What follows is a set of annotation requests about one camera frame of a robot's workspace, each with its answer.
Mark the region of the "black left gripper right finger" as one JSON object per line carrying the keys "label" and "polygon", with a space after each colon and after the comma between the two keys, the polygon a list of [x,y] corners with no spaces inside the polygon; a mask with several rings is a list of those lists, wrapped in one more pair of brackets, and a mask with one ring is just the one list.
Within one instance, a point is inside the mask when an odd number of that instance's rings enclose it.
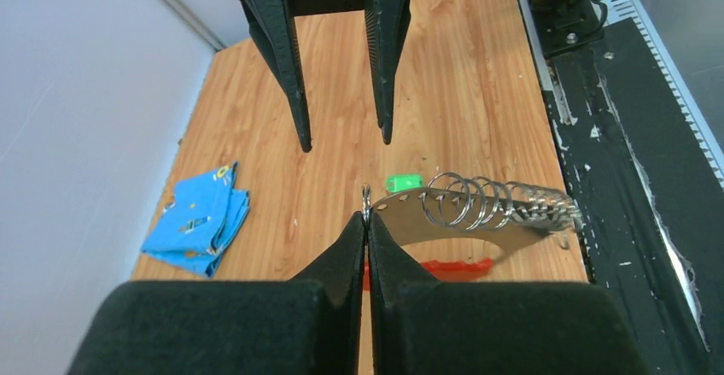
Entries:
{"label": "black left gripper right finger", "polygon": [[644,374],[611,297],[581,282],[447,282],[373,214],[367,232],[378,374]]}

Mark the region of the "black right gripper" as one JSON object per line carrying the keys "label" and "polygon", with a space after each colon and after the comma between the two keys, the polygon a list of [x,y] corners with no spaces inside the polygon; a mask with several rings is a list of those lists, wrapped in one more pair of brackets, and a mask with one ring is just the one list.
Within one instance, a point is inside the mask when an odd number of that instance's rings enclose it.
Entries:
{"label": "black right gripper", "polygon": [[411,21],[411,0],[239,0],[248,31],[288,99],[301,150],[312,149],[307,94],[294,16],[360,11],[365,31],[377,124],[382,140],[393,135],[395,75]]}

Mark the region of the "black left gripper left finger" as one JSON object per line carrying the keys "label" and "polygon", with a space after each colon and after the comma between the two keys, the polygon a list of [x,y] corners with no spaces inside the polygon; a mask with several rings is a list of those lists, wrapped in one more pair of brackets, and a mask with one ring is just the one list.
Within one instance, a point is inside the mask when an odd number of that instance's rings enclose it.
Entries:
{"label": "black left gripper left finger", "polygon": [[355,374],[365,220],[284,281],[134,280],[98,308],[72,374]]}

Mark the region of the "metal keyring plate with spring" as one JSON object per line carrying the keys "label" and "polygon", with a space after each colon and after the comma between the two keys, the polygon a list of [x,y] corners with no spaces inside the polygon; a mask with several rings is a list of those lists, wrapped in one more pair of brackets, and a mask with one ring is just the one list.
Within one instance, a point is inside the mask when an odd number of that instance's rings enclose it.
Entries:
{"label": "metal keyring plate with spring", "polygon": [[472,278],[521,249],[548,237],[569,249],[569,234],[583,227],[583,216],[567,193],[518,181],[484,176],[466,178],[439,173],[428,183],[373,201],[371,187],[361,189],[366,220],[381,217],[401,248],[448,239],[471,239],[499,249],[496,258],[481,261],[424,261],[429,271],[446,278]]}

